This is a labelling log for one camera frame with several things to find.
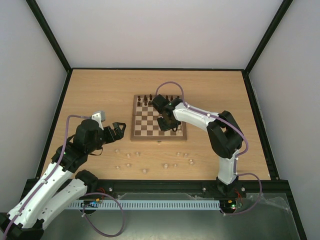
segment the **wooden table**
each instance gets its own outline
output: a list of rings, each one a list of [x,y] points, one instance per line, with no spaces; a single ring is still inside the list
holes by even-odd
[[[113,122],[127,124],[124,138],[104,146],[101,156],[89,156],[80,170],[86,169],[99,179],[118,180],[215,180],[219,171],[218,156],[211,148],[208,134],[187,124],[185,142],[137,142],[130,140],[135,94],[151,94],[166,81],[182,85],[185,100],[203,110],[232,113],[249,142],[249,151],[238,161],[238,173],[255,173],[269,180],[269,172],[256,124],[240,71],[171,71],[171,70],[84,70],[75,69],[65,95],[59,119],[48,151],[44,170],[56,149],[63,144],[68,115],[91,116],[104,110],[104,126]],[[163,86],[161,94],[180,94],[173,84]],[[69,136],[81,119],[72,118]],[[241,179],[254,179],[244,176]]]

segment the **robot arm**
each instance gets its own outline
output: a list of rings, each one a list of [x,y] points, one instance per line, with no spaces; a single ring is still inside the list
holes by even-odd
[[[240,130],[231,113],[208,112],[191,105],[185,106],[180,98],[169,101],[160,94],[151,104],[162,115],[157,119],[162,131],[175,131],[181,122],[186,122],[207,132],[212,149],[219,156],[218,179],[223,184],[229,185],[237,178],[236,156],[243,139],[232,128],[212,117],[222,118]]]
[[[113,143],[124,137],[126,124],[114,122],[114,129],[110,126],[103,127],[102,122],[105,118],[105,113],[98,111],[90,119],[83,120],[77,127],[75,135],[67,139],[59,165],[57,166],[63,146],[56,150],[52,162],[27,196],[8,214],[0,214],[2,231],[15,218],[8,234],[9,239],[40,239],[44,229],[69,204],[97,188],[97,177],[83,170],[78,172],[69,185],[55,194],[65,181],[87,161],[88,155],[95,150],[101,150],[103,145]],[[21,210],[21,206],[26,203],[31,195],[33,197]]]

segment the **purple cable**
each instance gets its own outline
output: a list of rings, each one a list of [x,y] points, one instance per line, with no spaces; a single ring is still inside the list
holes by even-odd
[[[250,210],[252,210],[252,209],[258,204],[258,202],[260,201],[261,195],[262,195],[262,184],[261,184],[261,181],[260,181],[259,177],[258,177],[257,175],[255,175],[254,173],[250,173],[250,172],[238,174],[239,177],[245,176],[245,175],[252,175],[252,176],[256,177],[256,179],[257,179],[258,182],[259,182],[259,188],[260,188],[260,190],[259,190],[259,195],[258,195],[256,201],[254,202],[254,204],[253,204],[251,207],[249,207],[248,209],[246,209],[246,210],[244,210],[244,211],[240,211],[240,212],[225,213],[222,209],[220,209],[220,212],[223,213],[223,215],[233,216],[233,215],[240,215],[240,214],[247,213],[247,212],[249,212]]]
[[[205,112],[203,112],[203,111],[200,111],[200,110],[195,109],[195,108],[193,108],[193,107],[188,107],[188,104],[185,102],[184,90],[183,90],[183,88],[181,87],[181,85],[178,84],[178,83],[176,83],[175,81],[166,81],[166,82],[162,83],[162,84],[161,84],[160,86],[158,86],[158,88],[156,89],[155,95],[157,95],[159,89],[160,89],[163,85],[166,85],[166,84],[174,84],[174,85],[177,85],[177,86],[180,88],[181,94],[182,94],[181,99],[182,99],[183,105],[184,105],[187,109],[190,109],[190,110],[192,110],[192,111],[194,111],[194,112],[196,112],[196,113],[198,113],[198,114],[204,115],[204,116],[206,116],[206,117],[208,116],[207,113],[205,113]],[[237,129],[235,126],[233,126],[231,123],[227,122],[226,120],[222,119],[221,117],[218,117],[218,116],[215,116],[215,115],[212,115],[212,114],[210,114],[210,117],[212,117],[212,118],[214,118],[214,119],[217,119],[217,120],[219,120],[220,122],[228,125],[228,126],[229,126],[230,128],[232,128],[237,134],[239,134],[240,137],[241,137],[241,138],[243,139],[243,141],[245,142],[245,150],[242,151],[242,152],[240,152],[240,153],[238,153],[237,155],[235,155],[236,158],[237,158],[238,156],[242,155],[242,154],[245,154],[245,153],[248,151],[248,149],[249,149],[248,140],[247,140],[247,138],[245,137],[245,135],[244,135],[239,129]]]
[[[45,181],[48,181],[48,179],[55,173],[55,171],[57,170],[59,164],[62,161],[62,158],[64,156],[64,152],[66,149],[66,145],[67,145],[67,138],[68,138],[68,129],[69,129],[69,120],[70,118],[80,118],[80,119],[90,119],[90,117],[88,116],[79,116],[79,115],[69,115],[66,118],[66,126],[65,126],[65,133],[64,133],[64,140],[63,140],[63,145],[62,145],[62,150],[61,150],[61,154],[60,157],[58,159],[58,162],[56,163],[55,167],[53,168],[53,170],[49,173],[49,175],[44,179]],[[38,187],[33,191],[33,193],[30,194],[30,196],[25,200],[25,202],[21,205],[19,212],[21,213],[21,211],[26,207],[26,205],[30,202],[30,200],[36,195],[36,193],[39,191],[39,189],[44,185],[44,183],[40,183],[38,185]],[[15,215],[13,217],[13,219],[10,221],[10,223],[8,224],[8,226],[6,227],[4,233],[3,233],[3,237],[2,240],[6,240],[7,239],[7,234],[9,232],[9,229],[11,228],[12,224],[14,224],[15,220],[18,218],[18,215]]]
[[[87,222],[90,224],[90,226],[93,228],[93,230],[95,230],[98,234],[104,236],[104,237],[107,237],[107,238],[114,238],[114,237],[117,237],[119,236],[120,234],[122,234],[122,232],[124,231],[124,228],[125,228],[125,223],[126,223],[126,216],[125,216],[125,212],[123,210],[123,208],[121,207],[121,204],[115,199],[113,198],[112,196],[106,194],[106,193],[102,193],[102,192],[91,192],[91,193],[87,193],[83,196],[90,196],[90,195],[103,195],[103,196],[106,196],[110,199],[112,199],[113,201],[115,201],[115,203],[119,206],[120,210],[121,210],[121,214],[122,214],[122,226],[121,226],[121,229],[118,231],[118,233],[114,234],[114,235],[109,235],[109,234],[106,234],[106,233],[103,233],[102,231],[98,230],[93,224],[92,222],[89,220],[89,218],[87,217],[87,215],[85,214],[85,209],[86,207],[88,206],[85,205],[82,209],[82,213],[83,213],[83,217],[87,220]]]

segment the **purple wire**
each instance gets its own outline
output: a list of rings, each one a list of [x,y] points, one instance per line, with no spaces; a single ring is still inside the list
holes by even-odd
[[[57,170],[59,164],[62,161],[62,158],[64,156],[64,152],[66,149],[66,145],[67,145],[67,138],[68,138],[68,129],[69,129],[69,120],[70,118],[80,118],[80,119],[90,119],[89,116],[79,116],[79,115],[69,115],[66,118],[66,124],[65,124],[65,133],[64,133],[64,140],[63,140],[63,145],[62,145],[62,150],[61,150],[61,154],[60,157],[55,165],[55,167],[53,168],[53,170],[49,173],[49,175],[44,179],[45,181],[48,181],[48,179],[55,173],[55,171]],[[33,191],[33,193],[30,194],[30,196],[25,200],[25,202],[21,205],[19,212],[21,213],[21,211],[26,207],[26,205],[30,202],[30,200],[36,195],[36,193],[39,191],[39,189],[44,185],[44,183],[40,183],[38,185],[38,187]],[[2,240],[6,240],[7,239],[7,234],[9,232],[9,229],[11,228],[12,224],[14,224],[15,220],[18,218],[18,215],[15,215],[13,217],[13,219],[9,222],[8,226],[6,227],[4,233],[3,233],[3,237]]]
[[[126,223],[126,216],[125,216],[125,212],[123,210],[123,208],[121,207],[121,204],[115,199],[113,198],[112,196],[106,194],[106,193],[102,193],[102,192],[91,192],[91,193],[87,193],[83,196],[90,196],[90,195],[103,195],[103,196],[106,196],[110,199],[112,199],[113,201],[115,201],[115,203],[119,206],[120,210],[121,210],[121,214],[122,214],[122,226],[121,226],[121,229],[118,231],[118,233],[114,234],[114,235],[109,235],[109,234],[106,234],[106,233],[103,233],[102,231],[98,230],[93,224],[92,222],[89,220],[89,218],[87,217],[87,215],[85,214],[85,209],[86,207],[88,206],[85,205],[82,209],[82,213],[83,213],[83,217],[87,220],[87,222],[90,224],[90,226],[93,228],[93,230],[95,230],[98,234],[104,236],[104,237],[107,237],[107,238],[114,238],[114,237],[117,237],[119,236],[120,234],[122,234],[122,232],[124,231],[124,228],[125,228],[125,223]]]
[[[206,113],[206,112],[200,111],[200,110],[195,109],[195,108],[193,108],[193,107],[188,107],[188,104],[185,102],[184,90],[183,90],[183,88],[181,87],[181,85],[180,85],[179,83],[176,83],[175,81],[166,81],[166,82],[162,83],[162,84],[161,84],[160,86],[158,86],[158,88],[156,89],[155,95],[157,95],[159,89],[160,89],[163,85],[166,85],[166,84],[174,84],[174,85],[177,85],[177,86],[180,88],[181,94],[182,94],[181,99],[182,99],[183,105],[184,105],[187,109],[190,109],[190,110],[192,110],[192,111],[194,111],[194,112],[196,112],[196,113],[198,113],[198,114],[204,115],[204,116],[206,116],[206,117],[208,116],[208,115],[207,115],[208,113]],[[240,153],[238,153],[237,155],[235,155],[236,158],[239,157],[239,156],[242,155],[242,154],[245,154],[245,153],[248,151],[248,149],[249,149],[248,140],[247,140],[247,138],[245,137],[245,135],[244,135],[239,129],[237,129],[235,126],[233,126],[231,123],[227,122],[226,120],[222,119],[221,117],[218,117],[218,116],[215,116],[215,115],[212,115],[212,114],[210,114],[210,117],[212,117],[212,118],[214,118],[214,119],[217,119],[217,120],[219,120],[220,122],[228,125],[228,126],[229,126],[230,128],[232,128],[237,134],[239,134],[239,135],[241,136],[241,138],[243,139],[243,141],[245,142],[245,150],[242,151],[242,152],[240,152]]]
[[[240,214],[247,213],[247,212],[249,212],[250,210],[252,210],[252,209],[258,204],[258,202],[260,201],[261,195],[262,195],[262,184],[261,184],[261,181],[260,181],[259,177],[258,177],[257,175],[255,175],[254,173],[250,173],[250,172],[238,174],[239,177],[245,176],[245,175],[252,175],[252,176],[256,177],[256,179],[257,179],[258,182],[259,182],[259,189],[260,189],[260,190],[259,190],[259,195],[258,195],[256,201],[254,202],[254,204],[253,204],[251,207],[249,207],[249,208],[246,209],[246,210],[240,211],[240,212],[225,213],[222,209],[220,209],[220,212],[223,213],[223,215],[233,216],[233,215],[240,215]]]

